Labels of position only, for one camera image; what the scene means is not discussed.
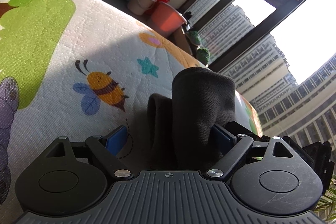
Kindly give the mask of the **dark grey fleece pants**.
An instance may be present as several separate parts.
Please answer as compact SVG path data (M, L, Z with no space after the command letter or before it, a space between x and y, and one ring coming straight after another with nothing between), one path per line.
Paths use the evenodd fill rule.
M201 67L179 72L172 97L152 94L147 104L150 166L155 170L205 170L220 158L213 125L235 120L235 82Z

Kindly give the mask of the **cartoon animal play mat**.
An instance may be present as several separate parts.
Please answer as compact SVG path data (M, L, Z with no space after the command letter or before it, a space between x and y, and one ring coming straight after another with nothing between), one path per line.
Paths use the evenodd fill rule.
M119 126L117 158L149 170L149 97L200 62L102 0L1 0L1 223L22 214L21 173L57 137L80 142Z

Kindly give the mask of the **beige plastic bucket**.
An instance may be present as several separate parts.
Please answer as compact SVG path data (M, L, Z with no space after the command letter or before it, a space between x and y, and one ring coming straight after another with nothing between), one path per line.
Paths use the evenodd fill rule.
M142 15L145 11L151 9L157 0L130 0L127 8L135 15Z

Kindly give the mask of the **orange plastic bucket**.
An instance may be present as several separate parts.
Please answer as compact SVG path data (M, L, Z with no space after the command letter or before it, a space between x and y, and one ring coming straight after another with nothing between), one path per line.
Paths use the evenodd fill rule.
M187 24L185 17L165 2L159 2L147 20L147 25L164 38L168 38L184 24Z

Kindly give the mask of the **far green knitted shoe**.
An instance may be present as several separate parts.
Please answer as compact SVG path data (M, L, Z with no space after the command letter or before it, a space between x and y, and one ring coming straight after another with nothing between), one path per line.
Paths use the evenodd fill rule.
M191 44L193 44L197 47L201 45L202 39L199 36L197 31L187 31L186 35L187 35Z

